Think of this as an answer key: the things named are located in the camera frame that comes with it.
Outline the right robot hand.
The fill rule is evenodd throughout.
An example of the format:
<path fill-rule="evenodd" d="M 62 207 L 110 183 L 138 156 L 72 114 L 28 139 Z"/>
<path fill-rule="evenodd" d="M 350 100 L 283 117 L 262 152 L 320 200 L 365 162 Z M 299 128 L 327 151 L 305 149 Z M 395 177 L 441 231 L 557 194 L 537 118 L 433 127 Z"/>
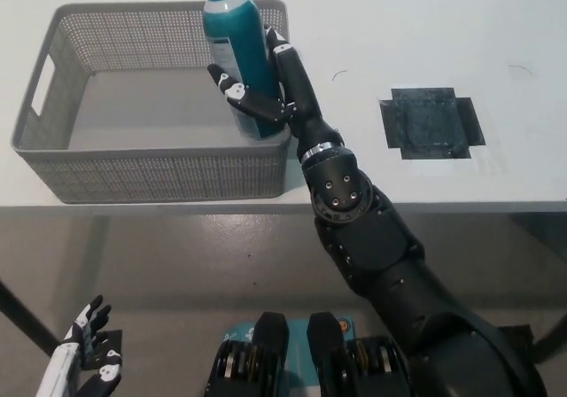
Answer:
<path fill-rule="evenodd" d="M 315 91 L 296 49 L 273 27 L 265 28 L 268 65 L 280 84 L 270 97 L 236 80 L 216 64 L 207 67 L 227 102 L 239 112 L 272 125 L 288 125 L 298 139 L 297 156 L 304 163 L 323 153 L 344 150 L 342 136 L 322 117 Z"/>

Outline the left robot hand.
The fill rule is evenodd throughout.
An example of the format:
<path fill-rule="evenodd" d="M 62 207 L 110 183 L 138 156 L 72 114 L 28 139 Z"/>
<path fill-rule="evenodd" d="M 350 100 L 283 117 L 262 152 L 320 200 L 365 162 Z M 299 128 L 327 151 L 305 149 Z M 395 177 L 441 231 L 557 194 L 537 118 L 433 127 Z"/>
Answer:
<path fill-rule="evenodd" d="M 103 328 L 112 307 L 103 301 L 97 295 L 74 319 L 50 357 L 38 396 L 110 396 L 115 391 L 121 381 L 121 354 L 111 347 L 102 354 L 100 367 L 90 364 L 110 338 Z"/>

